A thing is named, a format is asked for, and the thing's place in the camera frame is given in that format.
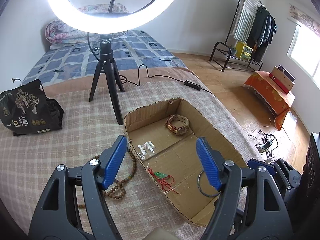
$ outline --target small table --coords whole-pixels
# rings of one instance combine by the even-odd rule
[[[278,115],[275,118],[275,125],[277,130],[281,130],[284,119],[293,104],[295,96],[292,92],[286,95],[283,90],[269,78],[269,74],[269,72],[265,71],[256,71],[247,79],[244,86],[252,87],[264,98]]]

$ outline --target watch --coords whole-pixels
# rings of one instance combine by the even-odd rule
[[[171,124],[173,120],[184,122],[186,125],[176,128],[174,125]],[[173,114],[170,115],[167,121],[165,122],[165,127],[167,127],[172,133],[181,136],[187,133],[189,130],[189,119],[179,114]]]

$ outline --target blue patterned bed sheet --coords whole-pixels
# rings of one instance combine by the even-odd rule
[[[152,67],[185,67],[144,31],[128,31],[125,38],[111,40],[118,70],[137,69],[141,64]],[[23,80],[27,84],[40,79],[44,86],[94,74],[97,60],[87,44],[49,50]]]

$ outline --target floral curtain valance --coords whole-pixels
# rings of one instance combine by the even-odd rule
[[[301,22],[303,25],[312,30],[316,35],[320,37],[320,24],[311,18],[309,15],[297,9],[290,4],[290,15],[293,19]]]

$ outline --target metal clothes rack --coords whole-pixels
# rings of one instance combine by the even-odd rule
[[[264,6],[264,4],[263,4],[260,0],[259,0],[259,2],[260,2],[260,4],[261,4],[261,6],[263,6],[263,7],[266,9],[266,7]],[[214,62],[217,63],[220,67],[222,67],[222,70],[221,70],[222,72],[224,72],[226,68],[232,68],[232,69],[237,69],[237,70],[246,70],[246,71],[250,71],[250,72],[255,72],[256,70],[251,67],[251,64],[259,66],[259,70],[258,70],[258,71],[260,71],[261,68],[262,68],[262,66],[263,66],[263,62],[262,62],[262,61],[261,61],[261,64],[259,64],[259,63],[256,62],[253,58],[251,58],[251,59],[248,61],[248,60],[245,60],[245,59],[240,59],[240,58],[237,58],[237,57],[235,57],[235,56],[232,56],[232,55],[231,55],[231,48],[227,45],[227,41],[228,41],[228,39],[229,39],[229,36],[230,36],[230,32],[231,32],[231,30],[232,30],[233,23],[234,23],[234,21],[235,21],[235,19],[236,19],[236,14],[237,14],[239,5],[240,5],[240,0],[238,0],[238,5],[237,5],[237,8],[236,8],[236,12],[235,12],[235,15],[234,15],[234,17],[233,17],[233,20],[232,20],[232,23],[231,23],[231,26],[230,26],[228,35],[227,35],[227,37],[226,37],[226,41],[225,41],[224,43],[221,42],[221,41],[218,41],[218,42],[215,44],[209,61],[214,61]],[[220,45],[220,44],[223,45],[224,47],[226,47],[227,50],[218,49],[217,46]],[[213,55],[215,54],[216,51],[219,51],[220,53],[222,53],[223,55],[225,55],[225,56],[227,57],[227,60],[213,59]],[[234,58],[234,59],[240,60],[240,61],[244,61],[244,62],[248,62],[248,64],[247,64],[247,65],[244,65],[244,64],[239,64],[239,63],[236,63],[236,62],[229,62],[229,60],[230,60],[231,58]],[[232,66],[228,66],[229,63],[233,63],[233,64],[237,64],[237,65],[241,65],[241,66],[246,66],[247,69],[235,68],[235,67],[232,67]]]

